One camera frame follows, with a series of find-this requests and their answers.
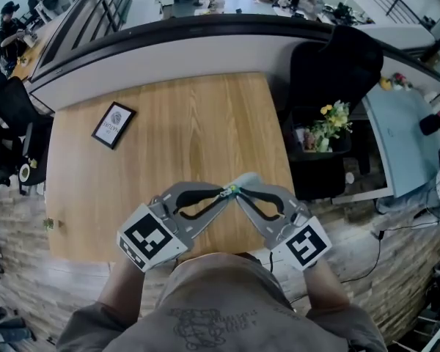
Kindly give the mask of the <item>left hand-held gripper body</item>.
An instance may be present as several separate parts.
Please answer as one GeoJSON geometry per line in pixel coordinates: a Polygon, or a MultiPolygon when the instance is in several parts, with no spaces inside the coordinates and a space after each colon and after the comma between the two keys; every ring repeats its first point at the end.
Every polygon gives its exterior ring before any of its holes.
{"type": "MultiPolygon", "coordinates": [[[[174,213],[175,202],[187,190],[221,188],[205,182],[179,182],[141,204],[117,232],[117,245],[143,272],[177,259],[194,247],[194,239],[214,220],[187,220],[174,213]]],[[[205,199],[181,211],[194,215],[215,198],[205,199]]]]}

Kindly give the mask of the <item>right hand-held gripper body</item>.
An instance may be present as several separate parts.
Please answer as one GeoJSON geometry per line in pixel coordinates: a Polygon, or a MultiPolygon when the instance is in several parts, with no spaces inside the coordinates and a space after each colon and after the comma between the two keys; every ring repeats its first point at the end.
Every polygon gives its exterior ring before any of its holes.
{"type": "MultiPolygon", "coordinates": [[[[265,221],[261,218],[251,220],[247,216],[264,237],[265,247],[271,253],[295,269],[304,271],[330,250],[331,241],[318,218],[313,216],[308,207],[298,201],[286,188],[262,183],[245,188],[275,194],[284,203],[284,215],[277,220],[265,221]]],[[[267,216],[276,214],[274,204],[255,198],[252,201],[267,216]]]]}

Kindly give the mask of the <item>person's right forearm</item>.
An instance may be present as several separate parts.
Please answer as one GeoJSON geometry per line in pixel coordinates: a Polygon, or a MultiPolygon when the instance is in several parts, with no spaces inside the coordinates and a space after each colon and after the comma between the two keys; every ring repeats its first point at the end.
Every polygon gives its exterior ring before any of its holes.
{"type": "Polygon", "coordinates": [[[324,259],[304,270],[304,281],[311,310],[342,311],[351,305],[343,284],[324,259]]]}

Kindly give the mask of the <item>person's left forearm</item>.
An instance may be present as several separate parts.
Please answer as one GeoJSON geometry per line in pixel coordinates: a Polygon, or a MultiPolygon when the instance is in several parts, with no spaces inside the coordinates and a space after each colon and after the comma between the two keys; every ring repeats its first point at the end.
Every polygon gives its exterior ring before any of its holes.
{"type": "Polygon", "coordinates": [[[145,273],[123,255],[112,268],[97,303],[122,324],[132,326],[139,319],[144,280],[145,273]]]}

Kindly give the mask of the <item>yellow flower bouquet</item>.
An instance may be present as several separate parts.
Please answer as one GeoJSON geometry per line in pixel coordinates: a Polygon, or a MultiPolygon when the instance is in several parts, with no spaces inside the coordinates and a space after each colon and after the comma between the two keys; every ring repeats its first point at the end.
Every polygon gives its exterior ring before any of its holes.
{"type": "Polygon", "coordinates": [[[350,104],[340,100],[320,109],[321,120],[315,120],[304,129],[304,150],[314,153],[330,153],[331,140],[339,139],[344,132],[351,132],[350,104]]]}

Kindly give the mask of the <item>person's grey shirt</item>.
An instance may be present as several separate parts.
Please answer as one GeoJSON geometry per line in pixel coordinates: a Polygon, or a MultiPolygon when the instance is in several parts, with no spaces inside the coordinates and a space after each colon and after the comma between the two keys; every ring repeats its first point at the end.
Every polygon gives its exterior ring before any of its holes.
{"type": "Polygon", "coordinates": [[[155,309],[126,326],[97,301],[75,311],[57,352],[387,352],[352,304],[301,315],[250,254],[207,254],[169,275],[155,309]]]}

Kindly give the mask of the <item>light blue table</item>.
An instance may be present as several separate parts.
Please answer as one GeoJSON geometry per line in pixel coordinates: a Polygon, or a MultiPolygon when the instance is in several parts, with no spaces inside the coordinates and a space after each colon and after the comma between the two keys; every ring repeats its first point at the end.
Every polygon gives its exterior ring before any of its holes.
{"type": "Polygon", "coordinates": [[[362,99],[384,168],[386,186],[365,199],[401,197],[432,180],[439,170],[440,132],[422,133],[419,121],[433,110],[415,90],[373,87],[362,99]]]}

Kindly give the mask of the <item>black high-back office chair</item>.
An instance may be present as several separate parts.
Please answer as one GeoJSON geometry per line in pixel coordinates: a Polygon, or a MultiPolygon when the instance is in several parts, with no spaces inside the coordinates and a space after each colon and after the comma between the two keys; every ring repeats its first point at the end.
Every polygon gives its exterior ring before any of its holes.
{"type": "Polygon", "coordinates": [[[330,153],[304,150],[304,129],[321,120],[320,109],[337,101],[350,104],[350,113],[379,82],[384,55],[381,45],[364,32],[335,26],[327,43],[298,44],[290,59],[290,86],[279,111],[290,172],[299,200],[332,198],[345,190],[344,159],[367,156],[357,147],[356,133],[331,140],[330,153]]]}

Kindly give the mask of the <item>red flower pot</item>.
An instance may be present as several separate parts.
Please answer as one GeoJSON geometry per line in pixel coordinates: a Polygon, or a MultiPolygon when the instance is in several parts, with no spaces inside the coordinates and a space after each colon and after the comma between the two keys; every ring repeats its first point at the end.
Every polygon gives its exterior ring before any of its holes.
{"type": "Polygon", "coordinates": [[[394,90],[409,91],[413,88],[412,83],[402,73],[394,73],[391,77],[391,83],[394,90]]]}

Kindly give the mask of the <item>black mesh office chair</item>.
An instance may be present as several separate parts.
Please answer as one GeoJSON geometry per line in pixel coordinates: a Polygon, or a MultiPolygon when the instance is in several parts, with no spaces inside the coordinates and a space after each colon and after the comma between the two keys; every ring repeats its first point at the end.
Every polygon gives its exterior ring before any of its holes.
{"type": "Polygon", "coordinates": [[[22,80],[0,76],[0,186],[9,186],[15,175],[19,193],[25,195],[24,186],[36,186],[46,180],[54,118],[37,110],[22,80]],[[31,168],[25,183],[18,176],[23,164],[31,168]]]}

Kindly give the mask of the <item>black picture frame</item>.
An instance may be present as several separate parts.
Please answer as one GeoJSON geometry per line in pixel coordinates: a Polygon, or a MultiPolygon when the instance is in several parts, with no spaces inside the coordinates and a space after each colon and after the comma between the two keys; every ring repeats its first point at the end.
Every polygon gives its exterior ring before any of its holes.
{"type": "Polygon", "coordinates": [[[113,150],[136,111],[114,101],[92,132],[92,138],[113,150]]]}

